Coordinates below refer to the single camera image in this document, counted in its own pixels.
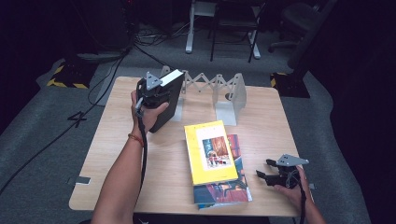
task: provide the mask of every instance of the wooden table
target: wooden table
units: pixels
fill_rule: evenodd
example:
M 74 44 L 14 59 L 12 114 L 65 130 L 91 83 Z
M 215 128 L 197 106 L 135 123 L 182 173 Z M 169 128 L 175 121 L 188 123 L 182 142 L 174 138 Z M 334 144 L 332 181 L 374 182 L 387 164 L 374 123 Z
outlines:
M 130 92 L 137 77 L 119 77 L 108 98 L 105 111 L 92 140 L 80 176 L 91 178 L 89 185 L 76 185 L 70 199 L 75 210 L 93 210 L 111 165 L 131 131 Z M 169 121 L 156 133 L 148 134 L 148 164 L 145 182 L 135 211 L 139 213 L 195 214 L 226 216 L 297 217 L 288 199 L 256 175 L 256 169 L 277 174 L 265 164 L 284 153 L 298 156 L 283 106 L 275 89 L 247 86 L 247 105 L 237 126 L 226 126 L 237 133 L 242 150 L 247 183 L 253 197 L 250 203 L 198 210 L 193 204 L 192 180 L 184 125 L 213 121 L 212 90 L 198 92 L 187 88 L 181 121 Z

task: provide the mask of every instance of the gray carpet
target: gray carpet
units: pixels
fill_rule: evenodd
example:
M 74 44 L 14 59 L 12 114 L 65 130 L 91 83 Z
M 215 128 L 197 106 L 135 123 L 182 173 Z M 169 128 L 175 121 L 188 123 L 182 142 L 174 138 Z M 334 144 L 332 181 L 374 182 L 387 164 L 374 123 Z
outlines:
M 266 51 L 270 43 L 277 41 L 277 34 L 260 34 L 258 46 L 262 57 L 251 63 L 248 63 L 248 49 L 242 46 L 233 50 L 218 49 L 211 63 L 210 41 L 206 35 L 206 30 L 195 34 L 192 54 L 184 51 L 185 35 L 157 46 L 140 48 L 177 69 L 188 70 L 192 76 L 223 74 L 229 79 L 241 72 L 246 85 L 252 86 L 270 87 L 271 73 L 290 71 L 286 66 L 289 49 L 273 54 Z M 40 92 L 0 136 L 1 187 L 40 149 L 70 128 L 72 121 L 67 118 L 79 111 L 86 112 L 92 105 L 90 102 L 96 101 L 99 92 L 101 95 L 109 83 L 103 84 L 101 80 L 112 76 L 109 72 L 113 63 L 106 63 L 99 65 L 89 90 L 47 87 L 46 83 L 61 61 L 37 80 Z M 116 76 L 143 77 L 148 70 L 160 71 L 161 68 L 161 64 L 133 49 Z M 314 199 L 328 223 L 370 223 L 360 186 L 332 134 L 329 119 L 332 98 L 311 74 L 305 76 L 304 82 L 310 99 L 281 100 L 299 153 L 310 160 L 304 168 L 310 182 L 317 187 L 313 190 Z M 0 196 L 1 223 L 76 224 L 91 217 L 91 212 L 73 211 L 68 207 L 73 186 L 66 182 L 78 176 L 102 112 L 101 106 L 94 107 L 86 116 L 87 120 L 78 128 L 71 127 L 12 180 Z M 290 218 L 284 217 L 271 217 L 270 220 L 271 223 L 292 223 Z

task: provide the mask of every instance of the bracelet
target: bracelet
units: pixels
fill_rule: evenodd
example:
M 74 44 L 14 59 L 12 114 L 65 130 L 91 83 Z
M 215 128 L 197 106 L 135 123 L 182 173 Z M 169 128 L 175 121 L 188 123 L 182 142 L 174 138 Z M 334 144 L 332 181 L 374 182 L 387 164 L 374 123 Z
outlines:
M 132 138 L 132 139 L 138 141 L 140 143 L 140 146 L 142 146 L 142 147 L 145 146 L 145 144 L 143 143 L 143 140 L 132 133 L 128 133 L 128 138 Z

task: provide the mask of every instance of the desk leg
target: desk leg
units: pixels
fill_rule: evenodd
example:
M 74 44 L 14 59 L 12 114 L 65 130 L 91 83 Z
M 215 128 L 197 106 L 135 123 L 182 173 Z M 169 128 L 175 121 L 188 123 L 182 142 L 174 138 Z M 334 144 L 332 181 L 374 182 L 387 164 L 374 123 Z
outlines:
M 191 1 L 190 30 L 187 36 L 186 53 L 192 53 L 192 42 L 194 40 L 195 0 Z
M 249 33 L 249 41 L 250 44 L 253 43 L 254 40 L 254 35 L 256 34 L 256 31 L 254 31 L 253 33 Z M 254 50 L 253 50 L 253 55 L 255 59 L 260 59 L 262 56 L 260 55 L 259 49 L 257 48 L 257 44 L 254 45 Z

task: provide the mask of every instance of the book cover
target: book cover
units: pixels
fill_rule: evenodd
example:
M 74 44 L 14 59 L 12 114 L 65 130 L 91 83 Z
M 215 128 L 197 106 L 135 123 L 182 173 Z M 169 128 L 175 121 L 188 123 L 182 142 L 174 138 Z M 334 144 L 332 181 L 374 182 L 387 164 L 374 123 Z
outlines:
M 194 203 L 198 204 L 199 209 L 252 201 L 248 182 L 245 178 L 238 135 L 228 134 L 227 138 L 233 154 L 238 178 L 232 181 L 194 186 Z
M 222 120 L 187 125 L 184 130 L 194 186 L 238 178 Z
M 180 95 L 181 87 L 184 81 L 184 73 L 175 70 L 163 77 L 161 77 L 160 92 L 169 91 L 169 106 L 158 116 L 154 126 L 149 130 L 151 133 L 157 132 L 169 119 L 171 119 L 176 112 L 178 96 Z

